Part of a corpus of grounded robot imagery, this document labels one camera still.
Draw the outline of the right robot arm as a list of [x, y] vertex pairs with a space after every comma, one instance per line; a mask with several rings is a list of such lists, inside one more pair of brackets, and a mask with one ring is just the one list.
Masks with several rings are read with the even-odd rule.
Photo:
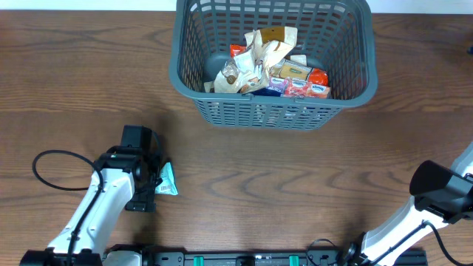
[[431, 160], [422, 162], [409, 184], [410, 197], [387, 221], [363, 233], [351, 244], [348, 265], [394, 265], [401, 254], [433, 233], [444, 256], [454, 265], [438, 230], [472, 219], [472, 146], [446, 168]]

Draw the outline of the teal snack packet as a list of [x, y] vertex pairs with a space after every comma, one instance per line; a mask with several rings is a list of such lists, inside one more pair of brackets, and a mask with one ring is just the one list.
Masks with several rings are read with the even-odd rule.
[[166, 194], [177, 196], [179, 194], [174, 178], [174, 170], [171, 162], [167, 162], [160, 170], [159, 178], [161, 183], [156, 186], [156, 194]]

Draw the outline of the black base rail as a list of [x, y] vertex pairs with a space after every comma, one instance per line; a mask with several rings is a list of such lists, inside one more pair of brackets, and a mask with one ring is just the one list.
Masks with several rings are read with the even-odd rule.
[[104, 255], [106, 266], [331, 266], [341, 262], [337, 248], [308, 250], [188, 252], [179, 248], [115, 245]]

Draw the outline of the beige snack bag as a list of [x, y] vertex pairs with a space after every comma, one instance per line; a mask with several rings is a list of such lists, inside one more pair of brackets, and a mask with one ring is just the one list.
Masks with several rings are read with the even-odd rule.
[[295, 63], [307, 66], [307, 56], [306, 55], [289, 55], [288, 59]]
[[240, 92], [247, 94], [265, 88], [269, 84], [270, 70], [278, 64], [295, 46], [296, 27], [266, 27], [245, 34], [246, 48], [251, 53], [253, 69], [243, 79]]
[[206, 92], [247, 94], [263, 89], [267, 79], [263, 75], [262, 63], [256, 60], [252, 49], [234, 52], [217, 73], [214, 81], [204, 83]]

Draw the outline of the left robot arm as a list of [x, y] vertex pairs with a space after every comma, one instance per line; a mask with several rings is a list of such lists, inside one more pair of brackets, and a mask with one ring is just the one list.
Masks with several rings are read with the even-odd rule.
[[47, 182], [37, 170], [38, 161], [50, 154], [78, 158], [92, 167], [89, 187], [72, 218], [45, 250], [28, 250], [20, 265], [104, 265], [106, 243], [122, 210], [150, 212], [155, 209], [155, 188], [161, 153], [145, 148], [113, 146], [95, 162], [64, 150], [47, 150], [36, 155], [33, 174], [41, 183], [62, 191], [78, 191]]

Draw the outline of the blue Kleenex tissue pack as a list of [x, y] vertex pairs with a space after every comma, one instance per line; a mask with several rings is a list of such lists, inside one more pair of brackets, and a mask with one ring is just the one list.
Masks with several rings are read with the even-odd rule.
[[330, 87], [292, 78], [271, 77], [267, 87], [252, 92], [253, 95], [286, 98], [327, 98]]

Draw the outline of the red spaghetti packet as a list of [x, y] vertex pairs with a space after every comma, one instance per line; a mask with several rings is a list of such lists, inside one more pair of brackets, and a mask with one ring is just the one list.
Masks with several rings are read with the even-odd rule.
[[[241, 45], [232, 44], [230, 46], [231, 57], [234, 56], [234, 52], [246, 51], [247, 48]], [[303, 81], [309, 81], [311, 83], [319, 85], [328, 85], [327, 73], [323, 70], [313, 68], [310, 66], [303, 66], [301, 64], [290, 61], [285, 56], [278, 64], [274, 65], [270, 70], [270, 78], [292, 78]]]

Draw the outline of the grey plastic basket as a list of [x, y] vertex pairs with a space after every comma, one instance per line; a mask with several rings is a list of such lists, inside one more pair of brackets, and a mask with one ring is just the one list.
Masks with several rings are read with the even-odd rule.
[[[177, 0], [169, 77], [215, 126], [312, 130], [378, 88], [372, 13], [365, 0]], [[325, 99], [207, 93], [232, 44], [264, 27], [298, 30], [293, 53], [328, 74]]]

